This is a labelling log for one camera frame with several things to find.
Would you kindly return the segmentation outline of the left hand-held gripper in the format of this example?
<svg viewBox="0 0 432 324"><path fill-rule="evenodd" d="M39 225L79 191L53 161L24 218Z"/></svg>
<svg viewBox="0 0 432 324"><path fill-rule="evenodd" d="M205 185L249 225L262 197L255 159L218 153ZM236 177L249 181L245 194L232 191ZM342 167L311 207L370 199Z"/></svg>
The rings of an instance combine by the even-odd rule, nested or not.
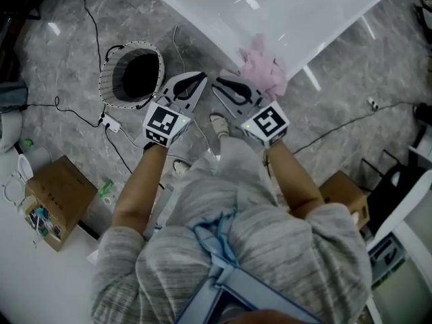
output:
<svg viewBox="0 0 432 324"><path fill-rule="evenodd" d="M204 72L185 72L170 78L159 92L157 103L151 102L148 106L142 126L144 137L160 146L170 147L186 131L192 119L169 106L175 105L184 113L192 113L206 85Z"/></svg>

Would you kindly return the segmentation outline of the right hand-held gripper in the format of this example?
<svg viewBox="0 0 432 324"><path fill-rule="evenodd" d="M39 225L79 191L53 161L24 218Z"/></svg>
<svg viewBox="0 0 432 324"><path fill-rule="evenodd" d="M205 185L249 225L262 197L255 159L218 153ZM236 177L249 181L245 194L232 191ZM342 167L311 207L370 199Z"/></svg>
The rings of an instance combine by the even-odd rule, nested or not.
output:
<svg viewBox="0 0 432 324"><path fill-rule="evenodd" d="M238 76L217 77L212 91L234 118L246 117L252 105L263 99L263 94L252 82ZM273 101L241 124L240 129L270 149L287 134L289 125L279 103Z"/></svg>

